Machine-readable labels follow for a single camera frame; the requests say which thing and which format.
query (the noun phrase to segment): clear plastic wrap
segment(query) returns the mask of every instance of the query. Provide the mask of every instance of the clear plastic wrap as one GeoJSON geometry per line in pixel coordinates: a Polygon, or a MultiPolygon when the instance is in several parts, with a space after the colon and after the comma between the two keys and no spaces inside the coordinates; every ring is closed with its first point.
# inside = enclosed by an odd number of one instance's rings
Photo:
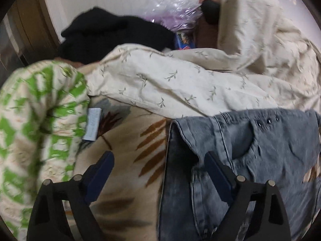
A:
{"type": "Polygon", "coordinates": [[[138,15],[173,32],[191,30],[202,15],[200,4],[190,0],[147,0],[138,15]]]}

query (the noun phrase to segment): jeans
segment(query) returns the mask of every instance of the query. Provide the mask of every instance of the jeans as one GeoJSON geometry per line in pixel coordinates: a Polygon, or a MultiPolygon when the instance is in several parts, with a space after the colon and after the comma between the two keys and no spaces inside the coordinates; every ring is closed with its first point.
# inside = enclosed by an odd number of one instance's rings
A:
{"type": "MultiPolygon", "coordinates": [[[[313,110],[244,110],[214,117],[186,117],[170,129],[163,194],[160,241],[208,240],[228,210],[204,167],[214,151],[236,175],[276,182],[290,224],[292,239],[304,234],[320,209],[321,179],[303,183],[320,153],[320,116],[313,110]]],[[[243,240],[254,202],[240,228],[243,240]]]]}

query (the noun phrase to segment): green patterned blanket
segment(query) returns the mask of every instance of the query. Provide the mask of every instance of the green patterned blanket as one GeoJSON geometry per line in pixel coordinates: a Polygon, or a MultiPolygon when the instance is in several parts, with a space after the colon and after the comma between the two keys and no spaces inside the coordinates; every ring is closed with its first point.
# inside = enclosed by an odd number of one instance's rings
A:
{"type": "Polygon", "coordinates": [[[88,103],[83,74],[63,62],[18,69],[1,88],[0,214],[18,240],[42,181],[71,178],[88,103]]]}

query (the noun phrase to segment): brown leaf pattern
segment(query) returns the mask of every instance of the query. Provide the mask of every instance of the brown leaf pattern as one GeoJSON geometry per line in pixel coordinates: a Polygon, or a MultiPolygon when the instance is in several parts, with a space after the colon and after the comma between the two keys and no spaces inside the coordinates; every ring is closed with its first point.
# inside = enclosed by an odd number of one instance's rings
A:
{"type": "Polygon", "coordinates": [[[110,111],[102,118],[102,121],[98,127],[97,138],[104,135],[107,131],[110,131],[117,121],[121,120],[121,117],[117,118],[119,112],[111,114],[110,111]]]}
{"type": "Polygon", "coordinates": [[[158,152],[154,157],[152,157],[145,166],[142,168],[139,177],[145,175],[146,173],[150,172],[161,160],[165,157],[166,150],[162,150],[158,152]]]}
{"type": "Polygon", "coordinates": [[[65,214],[67,216],[67,219],[73,218],[73,213],[71,212],[71,210],[65,211],[65,214]]]}
{"type": "Polygon", "coordinates": [[[108,232],[106,232],[104,230],[103,230],[103,232],[104,232],[106,240],[108,240],[108,241],[126,241],[126,238],[124,238],[124,237],[121,237],[121,236],[118,236],[118,235],[114,235],[114,234],[110,234],[110,233],[108,233],[108,232]]]}
{"type": "Polygon", "coordinates": [[[109,215],[126,210],[133,202],[134,198],[108,200],[96,202],[90,209],[95,215],[109,215]]]}
{"type": "Polygon", "coordinates": [[[153,144],[151,144],[147,149],[145,149],[144,151],[142,151],[141,154],[139,154],[139,156],[134,160],[134,163],[147,157],[149,154],[151,154],[154,150],[156,150],[164,142],[165,142],[165,138],[162,138],[162,139],[154,142],[153,144]]]}
{"type": "MultiPolygon", "coordinates": [[[[166,142],[166,118],[161,119],[152,125],[150,125],[144,132],[141,133],[141,137],[146,136],[147,137],[139,143],[136,150],[143,148],[145,146],[148,146],[146,149],[144,149],[139,156],[134,160],[134,163],[137,161],[140,161],[147,156],[150,156],[156,151],[162,144],[166,142]],[[161,135],[163,132],[165,132],[165,136],[162,139],[159,139],[155,142],[153,142],[159,135],[161,135]]],[[[151,172],[153,169],[155,169],[161,162],[164,160],[166,156],[166,150],[161,149],[158,151],[155,155],[153,155],[143,166],[142,170],[140,171],[138,177],[141,177],[149,172],[151,172]]],[[[148,187],[153,182],[155,182],[158,177],[161,176],[161,174],[165,170],[165,163],[163,165],[160,165],[156,170],[153,172],[153,174],[148,179],[147,183],[145,184],[145,187],[148,187]]]]}
{"type": "Polygon", "coordinates": [[[152,133],[154,130],[156,130],[157,128],[159,128],[160,126],[162,126],[164,123],[166,122],[166,119],[161,119],[160,121],[157,121],[155,123],[153,123],[152,125],[150,125],[147,130],[145,130],[144,132],[141,133],[141,137],[145,136],[149,133],[152,133]]]}
{"type": "Polygon", "coordinates": [[[151,177],[148,179],[145,187],[147,188],[150,184],[155,182],[155,180],[158,179],[158,177],[164,172],[164,170],[165,170],[165,162],[158,169],[155,170],[153,175],[151,175],[151,177]]]}
{"type": "Polygon", "coordinates": [[[144,147],[145,145],[149,144],[152,140],[154,140],[159,134],[163,132],[165,126],[161,127],[160,129],[156,130],[152,134],[150,134],[145,140],[143,140],[136,148],[136,150],[144,147]]]}
{"type": "Polygon", "coordinates": [[[150,225],[149,222],[142,220],[108,220],[97,217],[99,226],[105,231],[126,231],[128,228],[142,228],[150,225]]]}

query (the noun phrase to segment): denim seam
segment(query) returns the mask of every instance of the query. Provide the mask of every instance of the denim seam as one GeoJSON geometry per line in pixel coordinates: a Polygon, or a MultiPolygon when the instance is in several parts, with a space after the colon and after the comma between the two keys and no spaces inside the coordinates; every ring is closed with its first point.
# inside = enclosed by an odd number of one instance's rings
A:
{"type": "Polygon", "coordinates": [[[230,119],[230,121],[232,120],[232,118],[231,118],[231,116],[229,115],[229,113],[227,112],[227,113],[225,113],[228,117],[229,117],[229,119],[230,119]]]}
{"type": "MultiPolygon", "coordinates": [[[[184,142],[188,145],[189,149],[194,153],[196,154],[197,151],[194,150],[194,148],[192,147],[191,143],[189,142],[189,140],[187,140],[187,138],[185,137],[183,131],[182,131],[182,128],[180,126],[180,124],[177,122],[177,121],[173,121],[175,122],[175,124],[177,125],[177,128],[179,129],[179,133],[180,133],[180,136],[182,137],[182,139],[184,140],[184,142]]],[[[193,180],[194,180],[194,183],[195,183],[195,178],[193,178],[191,180],[191,183],[190,183],[190,189],[191,189],[191,201],[192,201],[192,210],[193,210],[193,217],[194,217],[194,225],[195,225],[195,228],[196,228],[196,231],[197,233],[199,234],[199,236],[201,236],[201,231],[199,229],[199,226],[201,224],[198,223],[198,220],[197,220],[197,217],[196,217],[196,210],[195,210],[195,203],[194,203],[194,187],[193,187],[193,180]]]]}
{"type": "MultiPolygon", "coordinates": [[[[203,191],[204,191],[204,189],[203,189],[203,184],[200,184],[200,186],[201,186],[200,196],[201,196],[201,200],[203,200],[203,191]]],[[[203,215],[204,215],[204,218],[203,218],[203,221],[204,221],[204,222],[203,222],[203,225],[201,225],[201,227],[202,227],[202,234],[201,234],[201,236],[204,235],[205,229],[208,228],[208,225],[206,224],[207,220],[206,220],[206,216],[205,216],[205,214],[206,214],[206,209],[205,209],[205,207],[204,207],[204,202],[202,202],[202,209],[203,209],[203,215]]]]}
{"type": "Polygon", "coordinates": [[[259,128],[256,125],[255,121],[250,121],[250,124],[253,127],[253,141],[249,147],[249,150],[241,157],[232,160],[234,166],[239,169],[242,167],[246,167],[248,164],[250,164],[255,158],[256,158],[256,151],[259,148],[259,128]]]}
{"type": "Polygon", "coordinates": [[[269,113],[267,113],[266,115],[262,115],[262,114],[260,114],[260,115],[246,115],[246,114],[244,114],[243,116],[238,116],[238,117],[231,117],[230,115],[229,115],[229,117],[230,117],[230,122],[231,123],[235,123],[235,122],[239,122],[239,121],[242,121],[242,120],[251,120],[251,119],[258,119],[258,118],[266,118],[268,115],[270,115],[270,116],[277,116],[277,117],[282,117],[283,115],[286,115],[286,116],[297,116],[297,117],[303,117],[303,115],[305,114],[305,112],[303,112],[303,113],[300,113],[300,114],[298,114],[298,113],[282,113],[282,112],[280,112],[280,113],[271,113],[271,114],[269,114],[269,113]]]}
{"type": "MultiPolygon", "coordinates": [[[[241,123],[242,121],[257,121],[257,119],[255,118],[249,118],[249,117],[244,117],[243,119],[238,119],[238,120],[233,120],[231,121],[231,123],[227,123],[227,124],[224,124],[224,127],[228,127],[229,125],[237,125],[239,123],[241,123]]],[[[271,128],[274,128],[274,124],[276,122],[273,122],[272,124],[269,124],[269,125],[266,125],[266,124],[263,124],[262,127],[258,128],[258,129],[265,129],[265,130],[270,130],[271,128]]]]}
{"type": "Polygon", "coordinates": [[[224,139],[224,136],[223,136],[222,126],[221,126],[221,124],[219,123],[219,121],[217,120],[216,117],[214,117],[214,119],[216,120],[216,122],[217,122],[217,124],[219,126],[219,132],[220,132],[220,135],[221,135],[221,138],[222,138],[222,142],[223,142],[223,145],[224,145],[224,149],[225,149],[225,154],[226,154],[227,160],[229,161],[229,164],[231,166],[231,169],[232,169],[233,173],[235,173],[234,164],[232,163],[232,161],[231,161],[231,159],[229,157],[229,153],[227,151],[227,146],[226,146],[225,139],[224,139]]]}
{"type": "Polygon", "coordinates": [[[157,228],[156,228],[156,231],[157,231],[157,239],[160,240],[160,219],[161,219],[161,210],[162,210],[162,205],[163,205],[163,193],[164,193],[164,182],[165,182],[165,177],[166,177],[166,172],[167,172],[167,159],[168,159],[168,146],[170,145],[169,142],[170,142],[170,138],[171,138],[171,129],[172,129],[172,126],[173,126],[173,123],[174,122],[171,122],[171,125],[170,125],[170,128],[169,128],[169,135],[168,135],[168,139],[167,139],[167,146],[166,146],[166,157],[165,157],[165,171],[164,171],[164,177],[163,177],[163,185],[162,185],[162,193],[160,195],[160,203],[159,203],[159,207],[158,207],[158,217],[157,217],[157,228]]]}
{"type": "Polygon", "coordinates": [[[315,216],[315,214],[316,214],[316,212],[317,212],[318,197],[320,196],[321,178],[320,178],[320,177],[319,177],[319,178],[316,178],[316,180],[318,180],[319,188],[318,188],[318,194],[317,194],[317,197],[316,197],[316,203],[315,203],[315,206],[314,206],[314,213],[313,213],[313,215],[312,215],[311,221],[313,221],[313,218],[314,218],[314,216],[315,216]]]}
{"type": "Polygon", "coordinates": [[[228,124],[229,122],[227,121],[227,118],[226,118],[226,116],[224,115],[224,113],[222,113],[222,116],[223,116],[223,118],[224,118],[224,120],[225,120],[226,124],[228,124]]]}

